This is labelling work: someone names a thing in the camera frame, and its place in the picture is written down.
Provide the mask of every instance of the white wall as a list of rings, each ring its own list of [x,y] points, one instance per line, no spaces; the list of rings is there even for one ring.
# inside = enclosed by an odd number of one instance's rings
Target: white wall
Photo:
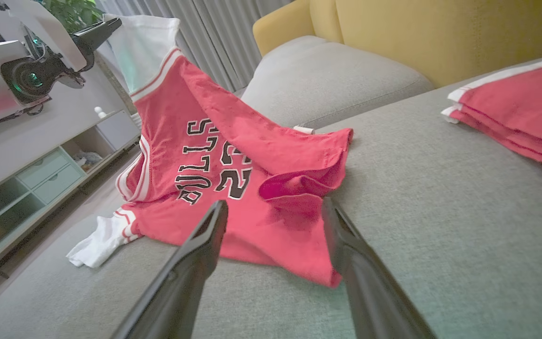
[[[6,40],[21,39],[18,21],[0,11],[0,33]],[[72,89],[56,83],[50,102],[37,116],[22,116],[0,124],[0,181],[36,160],[58,144],[97,122],[93,107],[104,112],[125,109],[101,70],[83,73],[85,87]]]

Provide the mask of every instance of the sofa armrest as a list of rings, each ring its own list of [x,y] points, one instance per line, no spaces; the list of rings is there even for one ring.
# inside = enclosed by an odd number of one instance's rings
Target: sofa armrest
[[[252,26],[261,56],[301,36],[314,36],[309,0],[296,0],[258,19]]]

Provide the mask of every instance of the green plant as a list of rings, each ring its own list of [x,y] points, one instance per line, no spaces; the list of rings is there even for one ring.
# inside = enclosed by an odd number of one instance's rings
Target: green plant
[[[93,0],[43,0],[39,1],[56,17],[68,33],[76,32],[102,20],[102,11]]]

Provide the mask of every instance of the sofa seam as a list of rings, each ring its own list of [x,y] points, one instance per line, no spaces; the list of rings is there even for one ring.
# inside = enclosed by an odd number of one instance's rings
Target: sofa seam
[[[320,121],[320,120],[323,120],[323,119],[325,119],[325,118],[334,116],[334,115],[336,115],[336,114],[340,114],[340,113],[344,112],[345,110],[352,109],[352,108],[356,108],[356,107],[361,106],[361,105],[365,105],[365,104],[367,104],[367,103],[370,103],[371,101],[374,101],[374,100],[383,98],[383,97],[385,97],[385,96],[387,96],[387,95],[391,95],[391,94],[395,94],[395,93],[397,93],[397,92],[403,91],[403,90],[407,89],[408,87],[411,87],[411,86],[413,86],[413,85],[415,85],[415,84],[421,82],[422,80],[424,80],[424,79],[423,79],[423,78],[419,78],[419,79],[413,81],[413,83],[410,83],[410,84],[408,84],[407,86],[401,87],[401,88],[399,88],[398,90],[394,90],[394,91],[392,91],[392,92],[390,92],[390,93],[387,93],[387,94],[382,94],[382,95],[380,95],[379,97],[375,97],[375,98],[372,98],[372,99],[363,101],[363,103],[358,103],[357,105],[352,105],[352,106],[343,108],[343,109],[338,110],[338,111],[336,111],[336,112],[334,112],[334,113],[330,113],[330,114],[328,114],[328,115],[322,116],[321,118],[316,118],[315,120],[310,120],[309,122],[304,122],[301,126],[303,126],[303,127],[308,127],[308,124],[312,124],[312,123],[314,123],[314,122],[318,122],[318,121]]]

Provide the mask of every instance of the folded clothing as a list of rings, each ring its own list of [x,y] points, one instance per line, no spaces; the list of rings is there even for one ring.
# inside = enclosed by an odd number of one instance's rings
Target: folded clothing
[[[127,203],[99,218],[69,260],[99,266],[140,236],[180,245],[225,199],[221,256],[337,286],[321,204],[344,179],[352,130],[308,135],[280,127],[181,54],[178,19],[121,18],[109,41],[142,118],[142,154],[116,180]]]
[[[442,114],[542,163],[542,61],[476,80],[449,94]]]

